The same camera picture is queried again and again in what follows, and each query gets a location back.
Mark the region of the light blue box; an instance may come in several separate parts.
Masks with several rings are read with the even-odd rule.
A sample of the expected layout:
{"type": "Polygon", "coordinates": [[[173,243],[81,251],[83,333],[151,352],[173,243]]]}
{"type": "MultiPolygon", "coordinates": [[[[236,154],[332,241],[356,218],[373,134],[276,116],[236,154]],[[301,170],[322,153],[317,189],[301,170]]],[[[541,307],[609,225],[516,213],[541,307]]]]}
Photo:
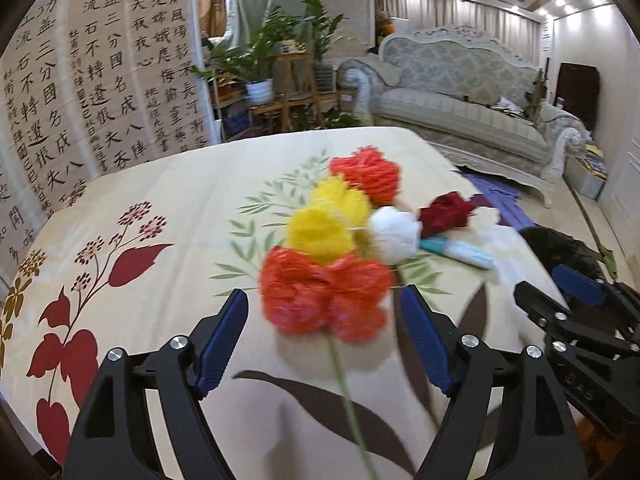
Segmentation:
{"type": "Polygon", "coordinates": [[[490,270],[494,266],[494,256],[490,252],[465,242],[450,240],[448,237],[422,238],[419,247],[426,252],[456,260],[477,269],[490,270]]]}

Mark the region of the dark red mesh bag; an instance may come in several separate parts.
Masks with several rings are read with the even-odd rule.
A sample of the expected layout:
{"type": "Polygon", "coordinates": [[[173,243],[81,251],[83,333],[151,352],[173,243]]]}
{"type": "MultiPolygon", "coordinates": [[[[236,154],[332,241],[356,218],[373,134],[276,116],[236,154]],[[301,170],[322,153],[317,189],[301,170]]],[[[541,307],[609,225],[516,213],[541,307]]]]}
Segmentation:
{"type": "Polygon", "coordinates": [[[432,237],[451,229],[465,228],[475,209],[476,205],[465,200],[458,192],[436,197],[427,207],[420,209],[421,237],[432,237]]]}

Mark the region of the red-orange plastic bag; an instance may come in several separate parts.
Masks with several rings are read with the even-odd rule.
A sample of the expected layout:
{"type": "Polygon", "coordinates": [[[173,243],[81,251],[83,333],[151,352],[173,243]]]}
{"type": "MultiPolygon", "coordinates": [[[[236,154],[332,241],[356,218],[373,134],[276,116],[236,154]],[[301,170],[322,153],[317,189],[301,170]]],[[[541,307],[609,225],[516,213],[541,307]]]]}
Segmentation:
{"type": "Polygon", "coordinates": [[[262,314],[287,335],[327,332],[345,344],[364,344],[386,325],[382,302],[393,284],[390,268],[353,252],[322,266],[276,246],[260,271],[262,314]]]}

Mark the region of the yellow foam net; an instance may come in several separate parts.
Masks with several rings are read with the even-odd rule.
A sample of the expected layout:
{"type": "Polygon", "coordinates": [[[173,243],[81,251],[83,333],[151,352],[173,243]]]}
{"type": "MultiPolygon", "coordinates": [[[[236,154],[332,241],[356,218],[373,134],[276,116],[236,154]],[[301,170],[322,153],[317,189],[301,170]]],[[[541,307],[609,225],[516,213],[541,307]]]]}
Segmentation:
{"type": "Polygon", "coordinates": [[[372,212],[367,194],[352,188],[342,176],[317,182],[306,206],[292,214],[286,226],[286,246],[328,266],[356,252],[356,233],[372,212]]]}

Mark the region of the black trash bag bin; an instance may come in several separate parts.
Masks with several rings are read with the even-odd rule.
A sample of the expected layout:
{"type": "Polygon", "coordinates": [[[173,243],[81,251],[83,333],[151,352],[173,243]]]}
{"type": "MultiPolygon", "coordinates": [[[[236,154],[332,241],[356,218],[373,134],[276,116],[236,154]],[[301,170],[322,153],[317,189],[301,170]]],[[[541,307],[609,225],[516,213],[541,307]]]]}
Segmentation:
{"type": "Polygon", "coordinates": [[[545,226],[518,231],[549,274],[561,264],[592,280],[603,280],[600,256],[581,240],[545,226]]]}

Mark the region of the purple cloth on floor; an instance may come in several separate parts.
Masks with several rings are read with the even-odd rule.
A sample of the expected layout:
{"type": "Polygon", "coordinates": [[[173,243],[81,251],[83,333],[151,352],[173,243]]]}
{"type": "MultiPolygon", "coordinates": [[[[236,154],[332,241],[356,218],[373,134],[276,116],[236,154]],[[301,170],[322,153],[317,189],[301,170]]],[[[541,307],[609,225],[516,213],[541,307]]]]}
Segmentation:
{"type": "Polygon", "coordinates": [[[497,177],[485,176],[467,169],[459,168],[458,173],[478,189],[471,202],[477,207],[498,211],[500,226],[510,226],[517,231],[536,226],[518,204],[521,197],[519,188],[497,177]]]}

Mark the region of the grey storage box with magazines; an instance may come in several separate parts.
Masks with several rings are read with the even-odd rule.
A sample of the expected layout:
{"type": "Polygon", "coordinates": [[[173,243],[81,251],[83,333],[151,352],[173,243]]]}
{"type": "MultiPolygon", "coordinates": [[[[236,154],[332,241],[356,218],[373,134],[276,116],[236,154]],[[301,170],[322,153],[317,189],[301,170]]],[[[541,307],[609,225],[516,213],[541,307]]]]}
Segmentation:
{"type": "Polygon", "coordinates": [[[603,153],[595,145],[588,144],[581,153],[568,155],[564,177],[576,192],[597,200],[608,180],[603,153]]]}

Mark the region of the white crumpled plastic bag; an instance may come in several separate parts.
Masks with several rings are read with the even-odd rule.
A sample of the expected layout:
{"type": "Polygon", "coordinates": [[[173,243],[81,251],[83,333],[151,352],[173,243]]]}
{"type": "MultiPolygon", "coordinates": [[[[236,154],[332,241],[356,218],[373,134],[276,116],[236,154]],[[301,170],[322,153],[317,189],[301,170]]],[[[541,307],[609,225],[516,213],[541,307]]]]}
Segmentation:
{"type": "Polygon", "coordinates": [[[376,258],[386,266],[396,266],[418,254],[422,223],[411,212],[393,206],[378,208],[367,229],[376,258]]]}

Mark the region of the floral cream tablecloth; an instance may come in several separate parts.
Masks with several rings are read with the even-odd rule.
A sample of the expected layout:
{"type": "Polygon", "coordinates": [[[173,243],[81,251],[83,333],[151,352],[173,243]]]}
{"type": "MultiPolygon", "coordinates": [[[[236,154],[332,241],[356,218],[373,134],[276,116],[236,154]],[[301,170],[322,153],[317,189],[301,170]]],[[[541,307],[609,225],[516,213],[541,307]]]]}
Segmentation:
{"type": "Polygon", "coordinates": [[[167,157],[93,181],[39,233],[1,317],[1,394],[21,436],[62,457],[111,348],[154,351],[242,288],[250,313],[202,409],[240,479],[409,479],[447,400],[388,322],[367,344],[286,336],[262,316],[257,279],[288,217],[331,159],[374,146],[401,173],[399,209],[476,195],[414,132],[279,134],[167,157]]]}

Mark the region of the ornate grey sofa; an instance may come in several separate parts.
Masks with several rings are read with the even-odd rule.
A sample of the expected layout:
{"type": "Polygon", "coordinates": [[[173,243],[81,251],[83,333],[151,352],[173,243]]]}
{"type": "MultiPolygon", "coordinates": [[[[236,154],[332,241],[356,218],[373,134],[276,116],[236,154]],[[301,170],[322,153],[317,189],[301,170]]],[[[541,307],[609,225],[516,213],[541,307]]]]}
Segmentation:
{"type": "Polygon", "coordinates": [[[410,129],[454,166],[532,188],[544,206],[589,138],[544,99],[542,70],[470,26],[394,32],[378,53],[341,61],[337,82],[363,125],[410,129]]]}

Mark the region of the red-orange foam net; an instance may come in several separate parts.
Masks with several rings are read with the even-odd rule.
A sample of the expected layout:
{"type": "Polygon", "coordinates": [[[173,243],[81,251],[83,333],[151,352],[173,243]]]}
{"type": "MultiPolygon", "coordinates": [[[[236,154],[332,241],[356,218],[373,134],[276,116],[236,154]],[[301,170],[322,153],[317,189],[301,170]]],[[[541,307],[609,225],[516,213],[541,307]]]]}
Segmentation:
{"type": "Polygon", "coordinates": [[[376,206],[393,205],[400,187],[400,167],[375,146],[357,148],[346,157],[333,157],[330,173],[342,176],[351,188],[366,193],[376,206]]]}

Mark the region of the wooden plant stand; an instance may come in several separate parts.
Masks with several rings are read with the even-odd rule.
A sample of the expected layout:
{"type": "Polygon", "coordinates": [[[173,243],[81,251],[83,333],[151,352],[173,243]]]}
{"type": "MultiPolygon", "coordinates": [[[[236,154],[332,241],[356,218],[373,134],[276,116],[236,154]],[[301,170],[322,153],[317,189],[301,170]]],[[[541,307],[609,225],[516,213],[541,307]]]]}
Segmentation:
{"type": "Polygon", "coordinates": [[[314,60],[310,53],[273,55],[270,59],[273,100],[252,105],[250,114],[262,117],[267,130],[273,133],[273,123],[280,119],[279,131],[293,132],[296,126],[324,128],[323,107],[335,103],[335,91],[321,92],[314,74],[314,60]]]}

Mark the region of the tall green plant grey pot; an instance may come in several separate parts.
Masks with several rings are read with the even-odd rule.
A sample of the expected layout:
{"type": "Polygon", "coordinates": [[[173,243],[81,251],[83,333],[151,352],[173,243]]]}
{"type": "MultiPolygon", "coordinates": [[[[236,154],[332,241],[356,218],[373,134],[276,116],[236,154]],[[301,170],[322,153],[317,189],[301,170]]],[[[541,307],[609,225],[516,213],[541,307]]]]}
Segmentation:
{"type": "Polygon", "coordinates": [[[314,79],[320,92],[331,92],[334,88],[334,68],[323,59],[344,15],[330,15],[321,0],[304,0],[303,4],[306,6],[305,23],[310,41],[314,79]]]}

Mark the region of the white potted plant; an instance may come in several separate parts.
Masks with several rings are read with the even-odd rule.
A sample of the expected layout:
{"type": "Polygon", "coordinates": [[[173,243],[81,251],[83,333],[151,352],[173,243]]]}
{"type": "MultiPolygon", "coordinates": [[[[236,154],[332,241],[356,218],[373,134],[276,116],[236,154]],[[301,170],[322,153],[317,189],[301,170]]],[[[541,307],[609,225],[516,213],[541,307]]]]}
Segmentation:
{"type": "Polygon", "coordinates": [[[216,82],[223,76],[242,82],[245,87],[261,84],[269,79],[273,56],[304,46],[299,33],[300,17],[285,14],[280,6],[272,6],[262,26],[244,46],[216,44],[209,49],[204,66],[192,65],[189,72],[207,82],[216,82]]]}

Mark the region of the dark cabinet by wall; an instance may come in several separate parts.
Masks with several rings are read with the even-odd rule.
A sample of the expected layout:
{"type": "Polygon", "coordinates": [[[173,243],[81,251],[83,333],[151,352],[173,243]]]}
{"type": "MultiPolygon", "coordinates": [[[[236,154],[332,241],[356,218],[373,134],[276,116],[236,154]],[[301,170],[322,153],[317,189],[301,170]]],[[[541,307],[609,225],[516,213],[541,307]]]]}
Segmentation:
{"type": "Polygon", "coordinates": [[[577,117],[587,131],[593,132],[598,121],[600,87],[597,67],[562,63],[553,105],[577,117]]]}

